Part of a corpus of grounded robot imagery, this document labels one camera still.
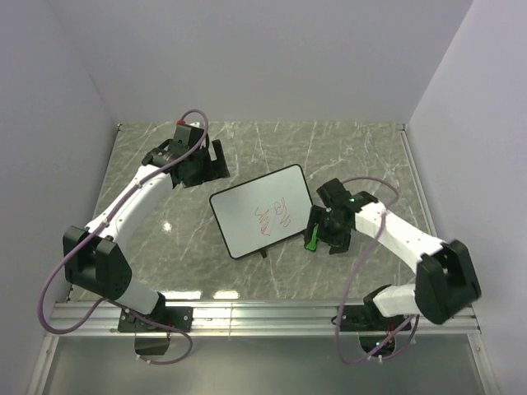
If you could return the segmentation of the green bone-shaped eraser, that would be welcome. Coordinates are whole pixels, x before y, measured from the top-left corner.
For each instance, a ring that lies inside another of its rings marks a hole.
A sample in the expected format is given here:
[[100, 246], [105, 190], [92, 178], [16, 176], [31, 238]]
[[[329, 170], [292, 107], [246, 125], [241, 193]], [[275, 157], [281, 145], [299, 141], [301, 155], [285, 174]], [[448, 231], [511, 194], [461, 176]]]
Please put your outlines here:
[[305, 238], [304, 238], [304, 248], [314, 252], [317, 249], [317, 243], [318, 243], [318, 226], [314, 225], [310, 231], [305, 231]]

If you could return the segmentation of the white board with black frame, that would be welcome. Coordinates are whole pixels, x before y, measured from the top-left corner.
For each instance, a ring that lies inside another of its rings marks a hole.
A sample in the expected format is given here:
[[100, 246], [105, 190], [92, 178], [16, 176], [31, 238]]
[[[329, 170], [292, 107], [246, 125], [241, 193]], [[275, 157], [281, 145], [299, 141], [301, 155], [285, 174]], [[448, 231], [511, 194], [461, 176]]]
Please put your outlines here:
[[304, 232], [313, 202], [293, 164], [214, 193], [209, 204], [228, 255], [240, 259]]

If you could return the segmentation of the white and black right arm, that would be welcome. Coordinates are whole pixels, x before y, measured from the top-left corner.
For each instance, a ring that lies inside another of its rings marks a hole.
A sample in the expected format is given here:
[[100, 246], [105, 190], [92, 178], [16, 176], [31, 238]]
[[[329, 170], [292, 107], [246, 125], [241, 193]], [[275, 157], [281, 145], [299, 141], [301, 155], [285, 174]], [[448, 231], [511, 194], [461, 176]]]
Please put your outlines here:
[[482, 295], [465, 244], [419, 230], [366, 192], [344, 192], [328, 198], [322, 207], [313, 206], [304, 246], [314, 251], [323, 242], [331, 254], [345, 253], [353, 232], [383, 245], [415, 276], [413, 284], [382, 286], [365, 297], [363, 318], [371, 328], [383, 328], [394, 316], [417, 314], [440, 325]]

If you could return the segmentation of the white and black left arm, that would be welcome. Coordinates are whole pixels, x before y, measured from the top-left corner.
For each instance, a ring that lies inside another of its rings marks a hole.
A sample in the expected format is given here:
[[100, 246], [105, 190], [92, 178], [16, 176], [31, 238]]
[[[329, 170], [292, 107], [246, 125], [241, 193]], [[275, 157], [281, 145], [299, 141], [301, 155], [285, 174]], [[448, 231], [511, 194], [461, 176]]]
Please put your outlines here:
[[70, 227], [63, 236], [65, 254], [74, 252], [65, 266], [65, 278], [108, 301], [138, 313], [138, 322], [148, 331], [166, 323], [166, 298], [133, 277], [124, 248], [156, 204], [175, 186], [189, 188], [230, 176], [220, 140], [201, 146], [168, 170], [151, 173], [178, 159], [188, 147], [165, 140], [149, 151], [125, 190], [84, 228]]

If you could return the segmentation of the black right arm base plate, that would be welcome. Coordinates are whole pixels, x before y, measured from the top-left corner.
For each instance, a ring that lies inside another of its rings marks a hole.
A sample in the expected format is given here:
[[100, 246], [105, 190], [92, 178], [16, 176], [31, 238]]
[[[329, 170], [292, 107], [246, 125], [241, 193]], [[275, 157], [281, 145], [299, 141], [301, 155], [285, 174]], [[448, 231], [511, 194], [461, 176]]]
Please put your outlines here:
[[376, 309], [363, 304], [347, 304], [343, 308], [341, 332], [392, 332], [406, 319], [404, 315], [384, 317]]

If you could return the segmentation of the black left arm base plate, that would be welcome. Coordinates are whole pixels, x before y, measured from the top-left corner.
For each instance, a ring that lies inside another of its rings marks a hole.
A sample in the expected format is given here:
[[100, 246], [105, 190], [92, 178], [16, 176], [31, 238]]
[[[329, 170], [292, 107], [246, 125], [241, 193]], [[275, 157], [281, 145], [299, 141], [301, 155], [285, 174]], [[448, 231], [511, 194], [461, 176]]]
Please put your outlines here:
[[118, 332], [163, 332], [165, 327], [189, 332], [192, 327], [193, 312], [194, 309], [190, 306], [166, 306], [161, 312], [150, 315], [123, 309], [119, 318]]

